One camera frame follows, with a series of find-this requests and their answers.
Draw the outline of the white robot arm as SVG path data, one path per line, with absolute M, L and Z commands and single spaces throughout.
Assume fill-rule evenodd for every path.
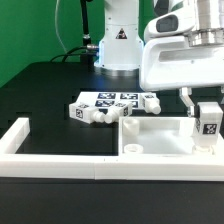
M 191 90 L 224 87 L 224 0 L 152 0 L 156 17 L 138 34 L 140 0 L 104 0 L 105 34 L 95 67 L 139 73 L 145 91 L 177 89 L 193 117 L 215 116 L 216 103 L 193 103 Z

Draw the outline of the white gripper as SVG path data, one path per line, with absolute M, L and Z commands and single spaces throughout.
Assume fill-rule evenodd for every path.
M 190 47 L 184 36 L 155 38 L 145 45 L 141 88 L 144 91 L 179 89 L 189 117 L 195 116 L 191 88 L 222 85 L 224 45 Z

